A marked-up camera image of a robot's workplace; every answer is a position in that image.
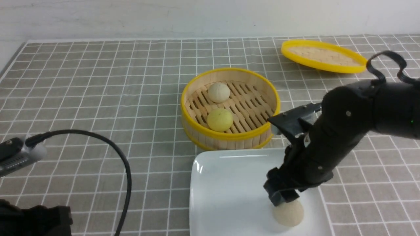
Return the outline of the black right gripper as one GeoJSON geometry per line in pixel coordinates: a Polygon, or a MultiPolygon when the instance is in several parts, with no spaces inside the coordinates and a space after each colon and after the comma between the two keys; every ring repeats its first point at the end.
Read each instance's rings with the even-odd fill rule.
{"type": "Polygon", "coordinates": [[[297,200],[299,192],[315,188],[333,177],[333,160],[318,148],[289,145],[284,162],[267,172],[263,187],[273,206],[297,200]]]}

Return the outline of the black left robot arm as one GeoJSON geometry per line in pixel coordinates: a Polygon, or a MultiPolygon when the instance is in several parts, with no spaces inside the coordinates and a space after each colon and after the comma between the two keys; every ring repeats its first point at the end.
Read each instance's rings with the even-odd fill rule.
{"type": "Polygon", "coordinates": [[[72,224],[68,206],[47,208],[37,205],[21,209],[6,200],[0,202],[2,236],[71,236],[72,224]]]}

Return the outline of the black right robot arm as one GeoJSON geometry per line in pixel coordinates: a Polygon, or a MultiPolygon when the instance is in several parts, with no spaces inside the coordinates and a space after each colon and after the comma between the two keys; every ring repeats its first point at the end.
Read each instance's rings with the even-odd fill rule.
{"type": "Polygon", "coordinates": [[[274,206],[333,178],[333,169],[370,131],[419,139],[419,81],[360,81],[330,90],[268,122],[290,142],[280,167],[268,171],[264,189],[274,206]]]}

